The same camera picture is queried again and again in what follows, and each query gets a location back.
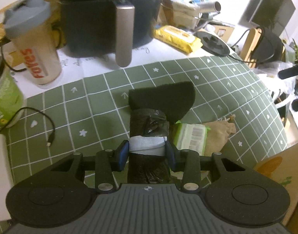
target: black cord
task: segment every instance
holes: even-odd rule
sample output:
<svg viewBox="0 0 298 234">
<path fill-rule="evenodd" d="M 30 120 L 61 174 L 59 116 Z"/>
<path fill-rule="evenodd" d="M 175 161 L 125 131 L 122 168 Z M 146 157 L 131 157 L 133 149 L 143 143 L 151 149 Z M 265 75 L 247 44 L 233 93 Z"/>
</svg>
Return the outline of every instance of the black cord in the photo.
<svg viewBox="0 0 298 234">
<path fill-rule="evenodd" d="M 289 37 L 289 35 L 288 35 L 288 33 L 287 33 L 287 30 L 286 30 L 286 27 L 285 26 L 283 26 L 278 20 L 277 21 L 275 21 L 274 23 L 273 23 L 273 28 L 275 27 L 275 23 L 278 23 L 281 27 L 283 27 L 283 30 L 286 32 L 286 34 L 287 34 L 287 39 L 288 39 L 288 41 L 290 41 L 290 37 Z"/>
<path fill-rule="evenodd" d="M 27 68 L 22 68 L 22 69 L 14 69 L 12 68 L 8 63 L 7 61 L 5 60 L 4 58 L 4 54 L 3 54 L 3 46 L 1 46 L 1 57 L 2 57 L 2 63 L 5 63 L 6 66 L 8 66 L 8 68 L 11 70 L 11 71 L 14 71 L 14 72 L 23 72 L 23 71 L 26 71 Z"/>
<path fill-rule="evenodd" d="M 268 61 L 268 60 L 270 60 L 274 55 L 275 55 L 275 48 L 274 48 L 274 46 L 273 46 L 273 44 L 271 43 L 271 41 L 266 37 L 266 36 L 264 36 L 267 40 L 268 40 L 268 42 L 270 43 L 270 45 L 272 46 L 272 55 L 270 55 L 268 58 L 266 58 L 266 59 L 264 59 L 263 61 L 243 61 L 243 60 L 239 60 L 239 59 L 236 59 L 236 58 L 234 58 L 233 56 L 231 56 L 230 54 L 228 55 L 230 58 L 232 58 L 232 59 L 234 59 L 234 60 L 236 60 L 236 61 L 241 61 L 241 62 L 245 62 L 245 63 L 259 63 L 259 64 L 261 64 L 261 63 L 264 63 L 265 61 Z"/>
<path fill-rule="evenodd" d="M 62 38 L 62 37 L 61 37 L 62 32 L 61 32 L 61 29 L 60 29 L 59 26 L 60 26 L 59 23 L 54 23 L 54 24 L 52 25 L 52 30 L 58 32 L 58 35 L 59 35 L 59 36 L 58 36 L 58 44 L 57 44 L 57 46 L 56 46 L 56 49 L 60 47 L 60 44 L 61 44 L 61 38 Z"/>
<path fill-rule="evenodd" d="M 53 127 L 53 131 L 51 132 L 51 134 L 49 135 L 48 140 L 47 140 L 47 146 L 50 146 L 53 143 L 54 139 L 55 139 L 55 130 L 56 130 L 55 124 L 54 124 L 53 120 L 47 114 L 45 114 L 45 113 L 41 112 L 40 110 L 35 109 L 33 107 L 26 106 L 26 107 L 20 108 L 17 112 L 15 112 L 15 114 L 12 116 L 12 118 L 0 129 L 0 133 L 12 122 L 12 120 L 16 117 L 16 115 L 20 111 L 25 110 L 25 109 L 29 109 L 29 110 L 38 112 L 39 114 L 44 115 L 51 122 L 51 125 Z"/>
<path fill-rule="evenodd" d="M 234 47 L 236 44 L 238 44 L 239 41 L 242 40 L 243 36 L 244 36 L 249 30 L 250 30 L 250 29 L 247 29 L 247 30 L 242 34 L 241 38 L 240 38 L 235 44 L 233 44 L 233 45 L 231 46 L 231 48 Z"/>
</svg>

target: green container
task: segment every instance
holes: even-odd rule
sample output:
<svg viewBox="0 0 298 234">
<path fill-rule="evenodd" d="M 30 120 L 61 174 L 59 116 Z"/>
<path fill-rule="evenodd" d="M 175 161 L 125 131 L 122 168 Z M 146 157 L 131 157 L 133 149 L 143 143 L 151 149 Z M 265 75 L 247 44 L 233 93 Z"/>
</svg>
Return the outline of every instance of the green container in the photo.
<svg viewBox="0 0 298 234">
<path fill-rule="evenodd" d="M 26 106 L 22 92 L 9 74 L 9 68 L 4 66 L 0 57 L 0 125 L 5 125 L 20 108 Z M 23 110 L 8 125 L 11 127 L 21 117 Z"/>
</svg>

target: green cutting mat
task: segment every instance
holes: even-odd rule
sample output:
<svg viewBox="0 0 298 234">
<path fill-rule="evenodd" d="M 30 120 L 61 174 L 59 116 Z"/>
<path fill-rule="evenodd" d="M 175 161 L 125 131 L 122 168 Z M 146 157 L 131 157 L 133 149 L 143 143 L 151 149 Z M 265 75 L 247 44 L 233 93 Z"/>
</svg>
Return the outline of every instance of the green cutting mat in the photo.
<svg viewBox="0 0 298 234">
<path fill-rule="evenodd" d="M 117 148 L 129 138 L 128 91 L 182 81 L 192 81 L 196 89 L 195 103 L 182 122 L 236 115 L 237 133 L 222 150 L 227 156 L 253 167 L 286 148 L 283 125 L 268 90 L 245 63 L 228 57 L 186 58 L 84 78 L 29 98 L 28 106 L 53 119 L 56 138 L 46 146 L 51 125 L 30 110 L 5 130 L 15 182 L 75 151 L 92 156 Z M 126 181 L 126 171 L 115 176 L 118 182 Z M 94 186 L 93 172 L 87 173 L 85 183 Z M 208 185 L 209 179 L 202 183 Z M 4 225 L 0 222 L 0 232 Z"/>
</svg>

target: black foam pad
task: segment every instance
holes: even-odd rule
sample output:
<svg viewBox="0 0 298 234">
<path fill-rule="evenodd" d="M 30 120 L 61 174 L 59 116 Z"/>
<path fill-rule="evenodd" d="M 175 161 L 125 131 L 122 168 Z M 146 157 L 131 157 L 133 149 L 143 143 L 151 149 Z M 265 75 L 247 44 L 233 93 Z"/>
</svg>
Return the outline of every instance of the black foam pad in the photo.
<svg viewBox="0 0 298 234">
<path fill-rule="evenodd" d="M 170 123 L 182 119 L 195 102 L 192 82 L 164 84 L 158 87 L 130 90 L 128 103 L 132 110 L 149 108 L 165 113 Z"/>
</svg>

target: barcode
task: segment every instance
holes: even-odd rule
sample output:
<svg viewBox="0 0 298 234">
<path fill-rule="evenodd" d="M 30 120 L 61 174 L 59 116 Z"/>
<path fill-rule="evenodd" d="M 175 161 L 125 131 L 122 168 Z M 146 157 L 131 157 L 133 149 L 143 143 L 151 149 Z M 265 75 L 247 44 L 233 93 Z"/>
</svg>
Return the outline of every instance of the barcode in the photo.
<svg viewBox="0 0 298 234">
<path fill-rule="evenodd" d="M 191 139 L 192 140 L 203 140 L 203 129 L 194 127 L 192 129 Z"/>
<path fill-rule="evenodd" d="M 197 146 L 197 144 L 198 144 L 198 141 L 190 141 L 189 147 L 190 146 Z"/>
</svg>

